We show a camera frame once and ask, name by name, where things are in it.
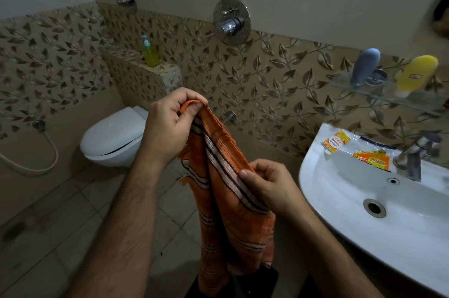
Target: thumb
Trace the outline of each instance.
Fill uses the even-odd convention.
[[[190,130],[194,117],[199,113],[202,107],[203,104],[201,102],[187,106],[183,114],[179,117],[178,125],[180,125],[182,129],[186,129],[187,131]]]
[[[240,170],[239,176],[248,186],[250,186],[250,188],[257,190],[258,192],[261,192],[268,185],[268,181],[250,170]]]

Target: wash basin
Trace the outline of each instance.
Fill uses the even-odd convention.
[[[449,170],[422,161],[414,182],[394,166],[387,172],[355,159],[353,152],[366,151],[358,140],[325,154],[321,142],[339,130],[323,123],[304,158],[307,201],[360,249],[449,297]]]

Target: white toilet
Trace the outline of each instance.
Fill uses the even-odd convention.
[[[108,167],[129,167],[136,156],[148,111],[127,107],[94,124],[81,139],[86,158]]]

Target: white bottle cap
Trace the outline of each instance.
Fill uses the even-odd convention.
[[[394,96],[396,96],[396,97],[401,97],[401,98],[405,98],[405,97],[407,97],[408,95],[410,95],[410,93],[411,93],[411,91],[401,91],[401,90],[399,90],[399,89],[396,89],[396,90],[394,91]]]

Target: blue bottle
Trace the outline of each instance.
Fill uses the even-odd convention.
[[[353,87],[359,87],[373,73],[380,62],[380,51],[378,49],[368,49],[363,51],[352,70],[352,77],[349,83]]]

